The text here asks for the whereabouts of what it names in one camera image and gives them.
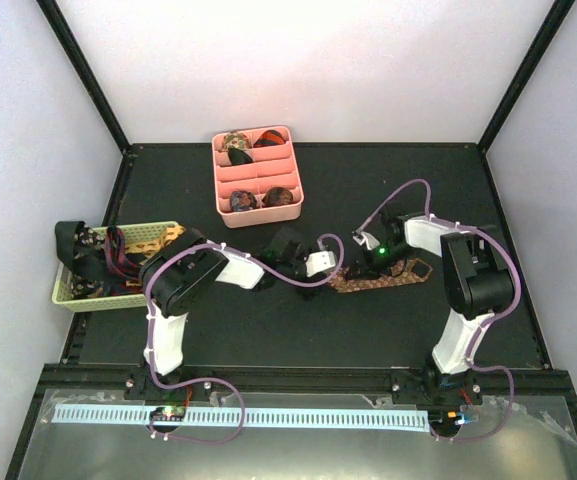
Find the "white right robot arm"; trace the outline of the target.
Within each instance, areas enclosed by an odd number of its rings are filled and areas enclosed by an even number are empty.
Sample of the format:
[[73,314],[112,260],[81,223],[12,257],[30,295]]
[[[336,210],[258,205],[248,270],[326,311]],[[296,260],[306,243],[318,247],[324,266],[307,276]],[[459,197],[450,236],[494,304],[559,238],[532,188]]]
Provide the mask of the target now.
[[353,232],[366,266],[377,273],[410,250],[441,259],[450,307],[444,331],[432,350],[434,371],[422,379],[425,396],[444,403],[459,390],[456,375],[473,367],[475,353],[490,325],[508,316],[521,298],[521,280],[507,251],[491,232],[449,222],[433,214],[384,222],[386,238],[364,226]]

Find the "brown floral necktie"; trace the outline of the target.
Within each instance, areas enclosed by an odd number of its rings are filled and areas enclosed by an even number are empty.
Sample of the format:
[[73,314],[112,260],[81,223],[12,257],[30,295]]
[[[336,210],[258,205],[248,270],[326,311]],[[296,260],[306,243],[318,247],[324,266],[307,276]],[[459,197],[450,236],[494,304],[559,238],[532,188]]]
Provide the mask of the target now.
[[328,282],[328,286],[337,293],[350,294],[420,284],[429,280],[433,267],[420,258],[409,258],[398,261],[390,268],[388,274],[382,274],[374,279],[347,280],[345,278],[347,271],[348,268],[342,269]]

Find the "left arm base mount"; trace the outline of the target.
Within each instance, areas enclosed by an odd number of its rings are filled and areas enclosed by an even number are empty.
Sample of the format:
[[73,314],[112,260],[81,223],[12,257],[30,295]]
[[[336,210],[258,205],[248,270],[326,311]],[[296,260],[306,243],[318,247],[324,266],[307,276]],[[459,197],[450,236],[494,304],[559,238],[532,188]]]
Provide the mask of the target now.
[[[180,374],[161,376],[157,379],[167,386],[183,383]],[[179,428],[189,414],[191,406],[204,406],[216,383],[202,380],[181,388],[167,389],[157,386],[146,370],[132,373],[126,380],[124,399],[152,407],[146,425],[156,432],[169,434]]]

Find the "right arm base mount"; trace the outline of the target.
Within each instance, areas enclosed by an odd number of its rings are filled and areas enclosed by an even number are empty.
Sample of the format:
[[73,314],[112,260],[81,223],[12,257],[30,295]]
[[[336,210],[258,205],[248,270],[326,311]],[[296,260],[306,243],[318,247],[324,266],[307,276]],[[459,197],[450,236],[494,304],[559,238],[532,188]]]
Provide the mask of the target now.
[[390,381],[393,402],[426,411],[432,434],[453,440],[465,425],[479,420],[483,400],[469,370],[448,375],[430,365],[396,369]]

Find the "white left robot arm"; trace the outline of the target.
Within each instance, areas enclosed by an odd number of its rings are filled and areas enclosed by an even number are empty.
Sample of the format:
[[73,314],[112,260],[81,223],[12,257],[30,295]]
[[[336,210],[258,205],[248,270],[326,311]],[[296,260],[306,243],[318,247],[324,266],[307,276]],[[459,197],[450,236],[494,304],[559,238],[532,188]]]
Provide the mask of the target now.
[[145,361],[153,367],[147,386],[161,399],[175,397],[183,376],[182,343],[191,307],[215,283],[261,291],[280,275],[305,293],[337,267],[333,251],[309,248],[284,228],[256,253],[233,253],[197,229],[188,229],[149,259],[139,272],[147,299]]

